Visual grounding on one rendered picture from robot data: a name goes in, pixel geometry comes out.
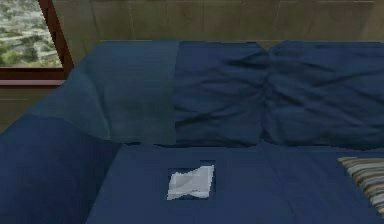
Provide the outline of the window with brown frame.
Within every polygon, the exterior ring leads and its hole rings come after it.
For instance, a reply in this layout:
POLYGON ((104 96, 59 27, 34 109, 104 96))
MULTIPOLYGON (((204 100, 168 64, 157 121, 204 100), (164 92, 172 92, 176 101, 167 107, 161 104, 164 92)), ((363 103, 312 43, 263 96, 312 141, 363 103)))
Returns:
POLYGON ((0 0, 0 86, 58 86, 73 67, 53 0, 0 0))

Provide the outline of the teal blanket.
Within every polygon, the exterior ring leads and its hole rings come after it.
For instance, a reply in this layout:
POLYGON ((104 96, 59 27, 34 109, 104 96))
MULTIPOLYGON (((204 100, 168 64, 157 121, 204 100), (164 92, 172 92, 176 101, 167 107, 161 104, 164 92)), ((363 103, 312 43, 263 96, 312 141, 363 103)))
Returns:
POLYGON ((28 112, 117 143, 173 144, 178 47, 176 40, 103 42, 28 112))

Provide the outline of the crumpled white paper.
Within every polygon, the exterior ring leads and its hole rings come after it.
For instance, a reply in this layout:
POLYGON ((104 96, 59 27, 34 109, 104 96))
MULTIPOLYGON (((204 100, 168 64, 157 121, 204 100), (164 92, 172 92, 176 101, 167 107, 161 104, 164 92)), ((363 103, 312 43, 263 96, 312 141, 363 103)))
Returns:
POLYGON ((171 175, 167 199, 175 200, 183 196, 208 198, 214 177, 214 165, 201 166, 186 173, 171 175))

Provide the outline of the striped cushion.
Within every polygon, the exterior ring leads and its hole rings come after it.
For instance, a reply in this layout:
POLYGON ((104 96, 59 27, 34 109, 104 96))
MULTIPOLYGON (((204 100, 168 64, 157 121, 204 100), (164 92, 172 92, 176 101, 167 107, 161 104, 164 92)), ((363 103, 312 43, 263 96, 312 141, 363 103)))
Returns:
POLYGON ((341 157, 338 161, 384 219, 384 158, 341 157))

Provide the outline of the blue sofa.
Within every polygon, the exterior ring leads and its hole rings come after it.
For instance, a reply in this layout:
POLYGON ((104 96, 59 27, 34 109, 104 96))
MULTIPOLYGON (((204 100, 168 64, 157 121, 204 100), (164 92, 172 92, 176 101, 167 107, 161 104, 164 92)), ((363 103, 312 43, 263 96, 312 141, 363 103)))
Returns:
POLYGON ((384 43, 178 41, 170 145, 28 110, 0 133, 0 224, 384 224, 338 161, 384 158, 384 43), (170 177, 214 165, 208 198, 170 177))

